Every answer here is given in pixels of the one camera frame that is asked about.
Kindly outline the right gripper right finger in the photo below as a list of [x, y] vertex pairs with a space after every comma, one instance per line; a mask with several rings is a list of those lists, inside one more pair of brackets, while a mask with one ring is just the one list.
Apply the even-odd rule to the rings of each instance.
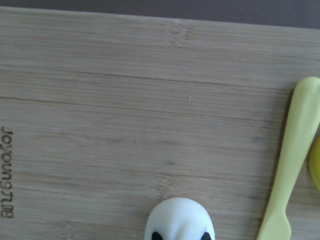
[[205, 232], [202, 237], [201, 240], [212, 240], [211, 235], [208, 232]]

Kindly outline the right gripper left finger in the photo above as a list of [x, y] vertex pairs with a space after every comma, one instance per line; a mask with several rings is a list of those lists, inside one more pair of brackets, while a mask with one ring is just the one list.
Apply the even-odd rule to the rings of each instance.
[[151, 240], [162, 240], [162, 236], [158, 232], [153, 232], [151, 235]]

